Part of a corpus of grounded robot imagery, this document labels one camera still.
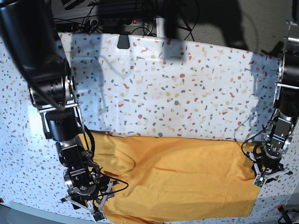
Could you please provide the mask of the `yellow T-shirt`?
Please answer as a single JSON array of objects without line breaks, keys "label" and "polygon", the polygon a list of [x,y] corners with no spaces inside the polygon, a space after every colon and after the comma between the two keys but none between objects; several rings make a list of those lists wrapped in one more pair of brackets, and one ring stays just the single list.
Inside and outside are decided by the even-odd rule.
[{"label": "yellow T-shirt", "polygon": [[121,180],[104,205],[116,224],[247,217],[260,189],[232,141],[93,133],[94,161]]}]

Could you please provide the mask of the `red clamp bottom right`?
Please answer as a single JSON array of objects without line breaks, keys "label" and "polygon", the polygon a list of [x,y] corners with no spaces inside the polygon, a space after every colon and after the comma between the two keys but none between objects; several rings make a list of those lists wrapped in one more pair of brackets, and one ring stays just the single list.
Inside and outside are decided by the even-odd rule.
[{"label": "red clamp bottom right", "polygon": [[278,220],[278,224],[282,224],[282,220],[284,220],[284,224],[292,224],[292,220],[290,219],[287,211],[284,209],[283,205],[277,207],[277,210],[281,214],[281,217]]}]

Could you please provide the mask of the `terrazzo patterned tablecloth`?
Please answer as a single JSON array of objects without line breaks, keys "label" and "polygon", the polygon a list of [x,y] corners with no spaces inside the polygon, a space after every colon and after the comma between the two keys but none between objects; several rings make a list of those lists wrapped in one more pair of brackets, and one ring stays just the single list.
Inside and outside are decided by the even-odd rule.
[{"label": "terrazzo patterned tablecloth", "polygon": [[[273,113],[278,60],[206,43],[118,35],[60,35],[76,77],[84,124],[117,137],[232,141],[259,132]],[[260,191],[242,223],[278,217],[299,181],[299,137],[283,164],[293,171]],[[236,217],[171,223],[232,223]]]}]

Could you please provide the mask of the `black table clamp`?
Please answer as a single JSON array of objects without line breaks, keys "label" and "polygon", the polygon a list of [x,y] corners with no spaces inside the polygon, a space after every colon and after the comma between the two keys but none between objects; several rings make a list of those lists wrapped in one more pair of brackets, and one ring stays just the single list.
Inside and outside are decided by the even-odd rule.
[{"label": "black table clamp", "polygon": [[130,32],[129,31],[124,31],[120,33],[119,35],[119,40],[117,43],[117,48],[118,49],[129,49],[130,48],[130,42],[129,42],[129,36]]}]

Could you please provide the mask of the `white metal post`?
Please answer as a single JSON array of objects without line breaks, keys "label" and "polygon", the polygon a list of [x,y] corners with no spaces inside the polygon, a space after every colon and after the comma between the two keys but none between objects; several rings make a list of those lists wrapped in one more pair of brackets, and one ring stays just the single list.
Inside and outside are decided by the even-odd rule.
[{"label": "white metal post", "polygon": [[160,38],[165,38],[165,19],[163,17],[156,17],[156,35]]}]

